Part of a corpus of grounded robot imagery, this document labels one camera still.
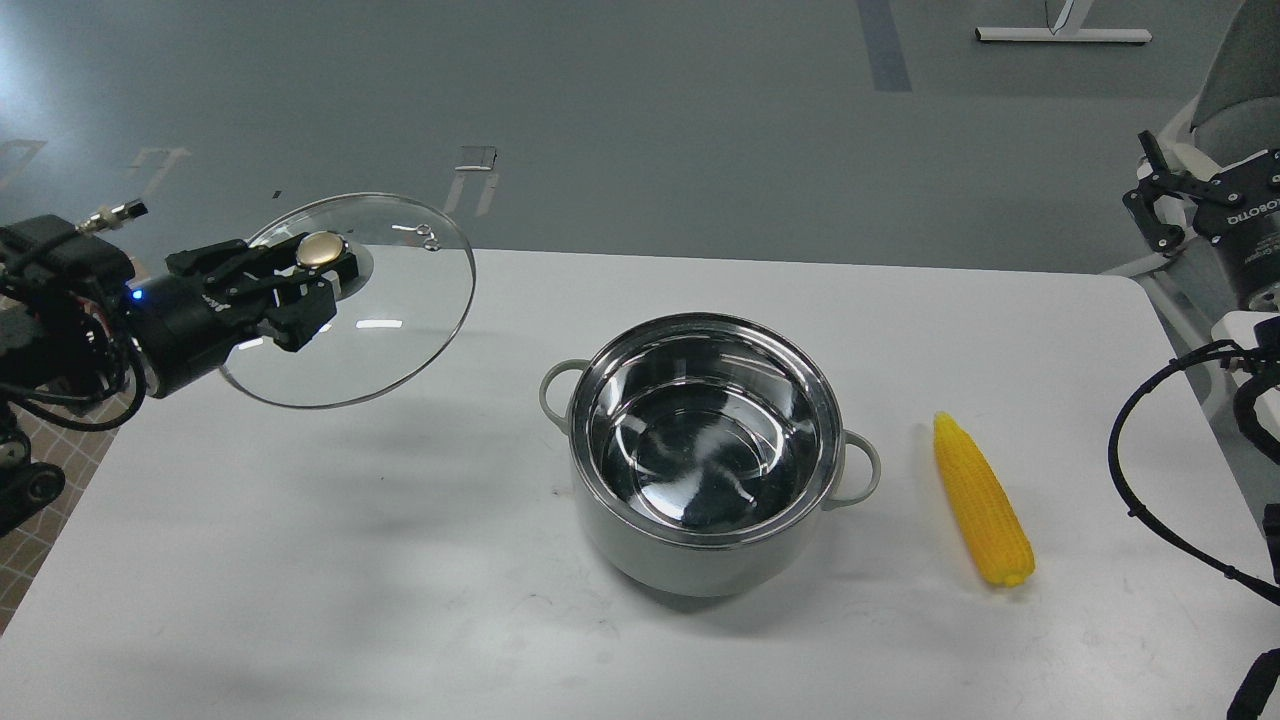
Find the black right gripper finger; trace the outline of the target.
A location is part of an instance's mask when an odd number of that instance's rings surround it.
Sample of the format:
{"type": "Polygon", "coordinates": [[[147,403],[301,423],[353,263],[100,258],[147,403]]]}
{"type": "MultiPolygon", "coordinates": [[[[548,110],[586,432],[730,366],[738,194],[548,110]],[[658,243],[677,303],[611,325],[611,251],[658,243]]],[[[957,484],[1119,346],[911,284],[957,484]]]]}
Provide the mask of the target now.
{"type": "Polygon", "coordinates": [[[1123,195],[1123,205],[1147,247],[1172,258],[1187,242],[1185,205],[1216,197],[1216,165],[1190,145],[1164,146],[1149,129],[1142,131],[1138,141],[1146,170],[1139,173],[1137,187],[1123,195]]]}

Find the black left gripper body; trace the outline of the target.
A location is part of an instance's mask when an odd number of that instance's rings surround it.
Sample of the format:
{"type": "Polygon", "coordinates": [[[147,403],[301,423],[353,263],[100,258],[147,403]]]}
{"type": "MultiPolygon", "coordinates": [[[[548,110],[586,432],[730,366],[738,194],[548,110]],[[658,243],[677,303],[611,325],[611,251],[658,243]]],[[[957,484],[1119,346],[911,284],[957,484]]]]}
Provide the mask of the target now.
{"type": "Polygon", "coordinates": [[[191,278],[154,277],[125,296],[125,327],[143,355],[147,396],[165,398],[220,368],[251,338],[230,307],[191,278]]]}

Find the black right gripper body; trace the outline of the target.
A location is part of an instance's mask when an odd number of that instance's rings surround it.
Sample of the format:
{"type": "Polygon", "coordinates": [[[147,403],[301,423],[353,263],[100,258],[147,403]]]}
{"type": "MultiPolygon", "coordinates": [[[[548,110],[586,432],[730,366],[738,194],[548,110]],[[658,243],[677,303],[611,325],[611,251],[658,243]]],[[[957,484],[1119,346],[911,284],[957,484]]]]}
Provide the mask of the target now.
{"type": "Polygon", "coordinates": [[[1240,310],[1277,310],[1277,151],[1258,151],[1212,176],[1197,204],[1196,231],[1216,249],[1240,310]]]}

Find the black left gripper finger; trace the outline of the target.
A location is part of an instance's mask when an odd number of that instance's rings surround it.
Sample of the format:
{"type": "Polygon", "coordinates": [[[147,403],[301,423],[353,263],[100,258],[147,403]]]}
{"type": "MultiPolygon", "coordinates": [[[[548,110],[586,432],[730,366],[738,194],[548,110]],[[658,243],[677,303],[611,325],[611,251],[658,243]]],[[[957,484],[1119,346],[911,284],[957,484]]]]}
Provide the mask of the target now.
{"type": "Polygon", "coordinates": [[[343,238],[287,238],[259,245],[230,240],[170,254],[165,268],[219,296],[268,291],[302,296],[314,288],[344,293],[351,286],[361,286],[361,256],[343,238]]]}
{"type": "Polygon", "coordinates": [[[268,338],[298,352],[337,314],[337,290],[316,272],[241,282],[225,291],[225,323],[237,343],[268,338]]]}

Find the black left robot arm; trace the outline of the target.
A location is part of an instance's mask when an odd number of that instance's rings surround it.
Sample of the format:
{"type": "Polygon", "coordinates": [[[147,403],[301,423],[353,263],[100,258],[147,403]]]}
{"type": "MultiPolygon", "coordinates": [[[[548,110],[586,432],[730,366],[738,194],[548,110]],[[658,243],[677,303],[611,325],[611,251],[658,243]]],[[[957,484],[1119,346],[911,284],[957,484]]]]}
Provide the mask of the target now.
{"type": "Polygon", "coordinates": [[[251,340],[297,352],[366,282],[372,263],[339,234],[269,246],[230,240],[175,252],[136,281],[102,233],[143,217],[136,199],[82,222],[41,215],[3,227],[3,533],[51,506],[63,468],[33,457],[18,413],[81,433],[116,429],[223,366],[251,340]]]}

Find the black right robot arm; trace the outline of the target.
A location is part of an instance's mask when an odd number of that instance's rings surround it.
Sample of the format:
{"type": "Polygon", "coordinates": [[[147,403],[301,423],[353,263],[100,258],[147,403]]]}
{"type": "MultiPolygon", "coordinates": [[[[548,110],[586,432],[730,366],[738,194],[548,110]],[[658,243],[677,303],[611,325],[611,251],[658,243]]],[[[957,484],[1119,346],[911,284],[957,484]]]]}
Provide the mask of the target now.
{"type": "Polygon", "coordinates": [[[1210,331],[1184,340],[1153,307],[1152,336],[1167,348],[1140,351],[1147,377],[1114,400],[1100,456],[1116,496],[1108,515],[1153,537],[1123,539],[1123,575],[1155,610],[1135,637],[1162,632],[1161,648],[1192,662],[1167,679],[1170,717],[1274,719],[1277,534],[1267,525],[1277,523],[1277,501],[1254,518],[1196,383],[1222,379],[1217,419],[1276,477],[1277,423],[1265,413],[1277,396],[1277,151],[1261,149],[1201,179],[1155,132],[1138,141],[1123,204],[1147,247],[1162,261],[1198,243],[1226,266],[1230,310],[1262,316],[1245,320],[1240,340],[1210,331]]]}

